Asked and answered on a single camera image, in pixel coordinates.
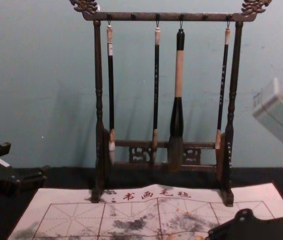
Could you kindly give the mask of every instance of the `carved wooden post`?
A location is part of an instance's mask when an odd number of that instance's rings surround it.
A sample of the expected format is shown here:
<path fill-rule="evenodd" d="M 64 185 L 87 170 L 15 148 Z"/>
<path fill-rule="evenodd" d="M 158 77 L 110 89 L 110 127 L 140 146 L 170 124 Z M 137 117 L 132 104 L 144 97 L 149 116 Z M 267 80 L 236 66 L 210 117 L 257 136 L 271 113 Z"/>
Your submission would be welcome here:
<path fill-rule="evenodd" d="M 103 124 L 103 77 L 101 52 L 101 22 L 93 21 L 95 43 L 95 87 L 96 87 L 96 179 L 91 201 L 98 203 L 104 190 L 104 124 Z"/>
<path fill-rule="evenodd" d="M 222 197 L 226 206 L 232 206 L 234 202 L 234 195 L 231 190 L 231 164 L 232 164 L 232 148 L 233 148 L 233 138 L 234 138 L 234 111 L 235 111 L 235 98 L 237 92 L 237 82 L 238 82 L 238 72 L 240 67 L 240 55 L 241 55 L 241 41 L 242 41 L 242 29 L 243 22 L 236 22 L 236 32 L 235 32 L 235 43 L 233 47 L 232 56 L 232 67 L 231 67 L 231 77 L 230 77 L 230 87 L 229 87 L 229 105 L 228 105 L 228 115 L 227 115 L 227 125 L 225 129 L 225 149 L 224 149 L 224 161 L 223 161 L 223 171 L 221 176 L 222 183 Z"/>

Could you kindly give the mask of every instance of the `black tablecloth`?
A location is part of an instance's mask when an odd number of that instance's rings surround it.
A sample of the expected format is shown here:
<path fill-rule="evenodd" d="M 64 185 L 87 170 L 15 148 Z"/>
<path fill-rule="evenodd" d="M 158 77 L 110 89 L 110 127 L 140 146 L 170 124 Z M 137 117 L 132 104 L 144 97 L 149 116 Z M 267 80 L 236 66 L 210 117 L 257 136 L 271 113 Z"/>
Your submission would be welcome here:
<path fill-rule="evenodd" d="M 29 169 L 20 169 L 26 174 Z M 87 189 L 94 186 L 94 170 L 87 168 L 59 167 L 47 171 L 47 188 Z M 283 168 L 233 168 L 232 186 L 243 187 L 272 182 L 283 197 Z M 114 171 L 109 188 L 139 188 L 161 184 L 185 188 L 218 188 L 219 183 L 211 172 L 177 172 L 130 170 Z M 0 195 L 0 240 L 6 240 L 22 217 L 35 191 L 21 193 L 19 197 Z"/>

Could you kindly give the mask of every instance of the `calligraphy practice paper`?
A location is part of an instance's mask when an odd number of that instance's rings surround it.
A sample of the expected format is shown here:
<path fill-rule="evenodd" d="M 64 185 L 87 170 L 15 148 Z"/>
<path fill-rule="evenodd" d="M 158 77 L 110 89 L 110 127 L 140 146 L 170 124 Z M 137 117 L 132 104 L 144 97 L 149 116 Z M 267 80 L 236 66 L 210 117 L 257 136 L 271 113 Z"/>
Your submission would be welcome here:
<path fill-rule="evenodd" d="M 39 189 L 9 240 L 203 240 L 241 209 L 262 220 L 283 217 L 273 184 L 232 189 L 233 207 L 218 190 L 150 185 L 105 190 L 91 203 L 90 190 Z"/>

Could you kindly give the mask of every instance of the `black table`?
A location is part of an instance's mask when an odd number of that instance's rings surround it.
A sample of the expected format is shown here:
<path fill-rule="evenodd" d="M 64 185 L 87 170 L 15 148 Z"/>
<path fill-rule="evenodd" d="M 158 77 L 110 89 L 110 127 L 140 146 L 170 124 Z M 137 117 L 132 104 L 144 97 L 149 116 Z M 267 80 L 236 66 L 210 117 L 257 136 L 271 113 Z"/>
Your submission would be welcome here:
<path fill-rule="evenodd" d="M 26 174 L 29 169 L 19 169 Z M 94 186 L 94 170 L 91 168 L 58 167 L 47 171 L 47 188 L 87 189 Z M 243 187 L 272 182 L 283 197 L 283 168 L 233 168 L 232 186 Z M 185 188 L 214 189 L 219 187 L 211 172 L 177 172 L 116 170 L 110 176 L 109 187 L 139 188 L 151 184 L 161 184 Z M 19 197 L 8 198 L 0 195 L 0 240 L 6 240 L 22 217 L 35 191 L 21 193 Z"/>

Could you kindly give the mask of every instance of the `teal wall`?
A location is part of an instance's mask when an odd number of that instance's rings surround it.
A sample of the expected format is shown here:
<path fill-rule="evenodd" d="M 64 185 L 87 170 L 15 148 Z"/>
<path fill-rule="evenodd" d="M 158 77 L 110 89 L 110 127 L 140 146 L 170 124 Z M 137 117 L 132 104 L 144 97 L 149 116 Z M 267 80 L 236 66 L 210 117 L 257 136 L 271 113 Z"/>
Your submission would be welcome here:
<path fill-rule="evenodd" d="M 239 12 L 234 0 L 99 0 L 102 11 Z M 106 23 L 101 26 L 104 124 L 109 125 Z M 150 140 L 153 127 L 154 22 L 113 22 L 115 131 Z M 215 140 L 226 23 L 185 22 L 184 141 Z M 158 139 L 168 140 L 179 22 L 161 22 Z M 235 24 L 228 63 L 232 62 Z M 15 167 L 92 167 L 96 98 L 94 29 L 68 0 L 0 0 L 0 143 Z M 228 64 L 226 89 L 229 89 Z M 234 119 L 233 166 L 283 167 L 283 144 L 252 117 L 253 96 L 283 80 L 283 1 L 244 24 Z M 225 95 L 222 129 L 229 98 Z M 128 151 L 117 148 L 117 160 Z M 158 152 L 158 161 L 166 151 Z M 213 151 L 202 153 L 213 163 Z"/>

